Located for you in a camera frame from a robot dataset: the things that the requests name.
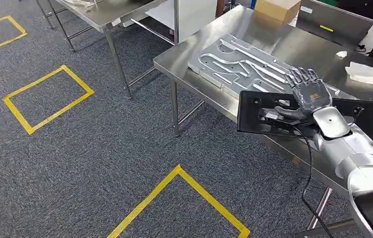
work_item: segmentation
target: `black cable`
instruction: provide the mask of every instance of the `black cable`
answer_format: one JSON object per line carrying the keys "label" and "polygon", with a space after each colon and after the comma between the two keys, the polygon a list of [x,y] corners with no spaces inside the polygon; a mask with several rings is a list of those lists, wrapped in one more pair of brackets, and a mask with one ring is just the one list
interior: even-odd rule
{"label": "black cable", "polygon": [[333,236],[332,236],[331,232],[329,231],[328,227],[325,225],[325,222],[323,222],[322,218],[320,218],[320,216],[316,212],[316,210],[313,209],[313,207],[311,207],[311,205],[306,201],[305,195],[306,195],[307,189],[309,188],[310,182],[312,181],[312,174],[313,174],[313,155],[312,155],[312,148],[310,146],[309,139],[307,138],[307,136],[305,134],[303,134],[303,132],[299,128],[294,127],[294,129],[296,131],[298,131],[303,136],[304,140],[306,141],[307,147],[309,149],[309,157],[310,157],[309,178],[307,179],[306,186],[303,189],[302,201],[307,206],[307,208],[313,213],[313,215],[318,219],[318,221],[320,222],[320,224],[322,225],[322,227],[325,229],[325,231],[328,234],[328,236],[330,238],[333,238]]}
{"label": "black cable", "polygon": [[359,108],[359,111],[357,113],[357,115],[354,117],[354,121],[349,125],[349,126],[352,126],[354,123],[356,123],[358,117],[360,116],[360,114],[364,111],[364,108]]}

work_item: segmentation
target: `white tissue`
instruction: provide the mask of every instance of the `white tissue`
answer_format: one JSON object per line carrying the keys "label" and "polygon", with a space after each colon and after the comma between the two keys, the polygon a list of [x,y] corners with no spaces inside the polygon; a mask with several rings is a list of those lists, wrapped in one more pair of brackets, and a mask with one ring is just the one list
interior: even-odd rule
{"label": "white tissue", "polygon": [[345,67],[345,70],[347,71],[347,74],[350,75],[350,79],[362,83],[373,84],[373,67],[350,62],[350,66]]}
{"label": "white tissue", "polygon": [[338,57],[340,57],[340,58],[345,58],[345,57],[347,57],[347,54],[348,54],[348,52],[346,52],[346,51],[340,51],[340,52],[336,53],[336,55],[337,55]]}

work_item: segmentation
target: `floor marking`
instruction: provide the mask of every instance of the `floor marking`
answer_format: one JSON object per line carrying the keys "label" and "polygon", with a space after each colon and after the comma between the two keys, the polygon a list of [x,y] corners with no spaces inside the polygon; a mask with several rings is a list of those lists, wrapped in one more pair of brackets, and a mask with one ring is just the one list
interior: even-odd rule
{"label": "floor marking", "polygon": [[236,229],[240,231],[238,238],[246,238],[250,234],[238,219],[236,219],[225,207],[223,207],[215,198],[213,198],[203,187],[201,187],[189,174],[187,174],[180,165],[176,166],[154,190],[128,214],[125,219],[107,236],[107,238],[116,238],[119,234],[141,213],[141,211],[174,179],[177,175],[181,176],[191,187],[193,187],[209,204],[211,204],[224,218],[226,218]]}
{"label": "floor marking", "polygon": [[[68,104],[67,106],[65,106],[63,109],[59,110],[58,112],[54,113],[52,116],[46,118],[45,120],[43,120],[41,123],[37,124],[36,126],[32,127],[27,121],[26,119],[23,117],[23,115],[19,112],[19,110],[16,108],[16,106],[11,102],[10,98],[23,92],[24,90],[28,89],[28,88],[31,88],[37,84],[39,84],[40,82],[50,78],[51,76],[61,72],[61,71],[65,71],[72,79],[74,79],[85,91],[86,93],[81,96],[80,98],[76,99],[74,102]],[[10,109],[10,111],[14,114],[14,116],[17,118],[17,120],[20,122],[20,124],[23,126],[23,128],[27,131],[27,133],[29,135],[31,135],[33,132],[35,132],[35,130],[39,129],[40,127],[44,126],[46,123],[50,122],[51,120],[55,119],[56,117],[58,117],[59,115],[65,113],[66,111],[68,111],[70,108],[74,107],[75,105],[77,105],[78,103],[80,103],[81,101],[83,101],[84,99],[88,98],[90,95],[92,95],[94,93],[94,91],[89,87],[87,86],[77,75],[75,75],[66,65],[61,65],[61,67],[59,67],[58,69],[48,73],[47,75],[43,76],[42,78],[8,94],[7,96],[5,96],[2,100],[4,101],[4,103],[7,105],[7,107]]]}
{"label": "floor marking", "polygon": [[11,43],[15,40],[18,40],[22,38],[23,36],[27,35],[26,30],[24,30],[23,27],[21,27],[20,24],[18,24],[11,16],[5,16],[5,17],[0,18],[0,21],[3,21],[3,20],[9,20],[14,25],[14,27],[17,28],[21,32],[21,35],[0,43],[0,47],[8,43]]}

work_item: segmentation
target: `silver robotic arm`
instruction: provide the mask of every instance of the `silver robotic arm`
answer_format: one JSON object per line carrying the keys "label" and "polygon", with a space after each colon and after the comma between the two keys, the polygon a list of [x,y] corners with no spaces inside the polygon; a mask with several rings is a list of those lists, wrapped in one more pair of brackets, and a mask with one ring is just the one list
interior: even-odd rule
{"label": "silver robotic arm", "polygon": [[289,118],[313,118],[320,128],[314,135],[318,151],[347,182],[350,212],[364,235],[373,237],[373,141],[332,106],[328,90],[314,71],[299,68],[291,72],[287,80],[300,108],[275,109]]}

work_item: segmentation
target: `white paper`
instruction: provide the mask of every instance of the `white paper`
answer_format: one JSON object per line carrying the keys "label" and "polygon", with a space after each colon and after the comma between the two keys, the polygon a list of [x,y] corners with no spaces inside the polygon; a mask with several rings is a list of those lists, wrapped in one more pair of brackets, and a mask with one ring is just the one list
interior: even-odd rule
{"label": "white paper", "polygon": [[307,12],[308,14],[312,14],[313,10],[308,8],[308,7],[305,7],[305,6],[301,6],[300,7],[300,10],[304,11],[304,12]]}
{"label": "white paper", "polygon": [[340,52],[336,53],[336,55],[337,55],[338,57],[340,57],[340,58],[345,58],[345,57],[347,57],[347,54],[348,54],[348,52],[346,52],[346,51],[340,51]]}
{"label": "white paper", "polygon": [[373,85],[373,67],[350,62],[350,66],[345,67],[345,71],[350,75],[350,79]]}
{"label": "white paper", "polygon": [[115,21],[112,22],[112,26],[116,26],[120,23],[120,18],[116,19]]}

